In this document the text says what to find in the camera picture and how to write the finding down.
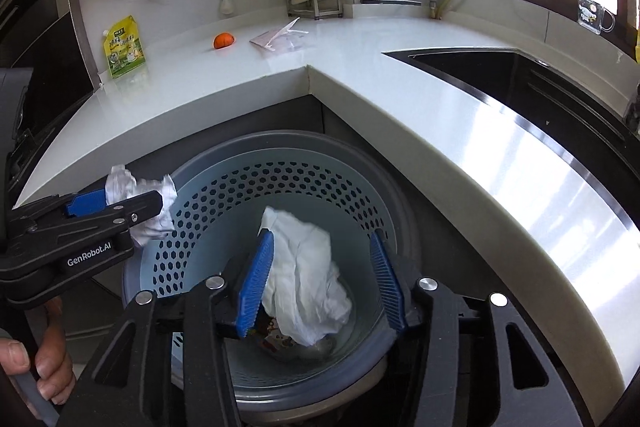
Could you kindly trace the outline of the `person's left hand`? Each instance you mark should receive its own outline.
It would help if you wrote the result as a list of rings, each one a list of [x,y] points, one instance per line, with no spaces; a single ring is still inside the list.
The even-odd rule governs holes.
[[[43,399],[55,405],[63,405],[74,390],[76,377],[66,348],[62,298],[49,300],[44,304],[44,309],[47,313],[47,327],[35,355],[35,367],[39,375],[37,389]],[[15,339],[1,339],[1,366],[9,376],[29,371],[30,358],[23,343]]]

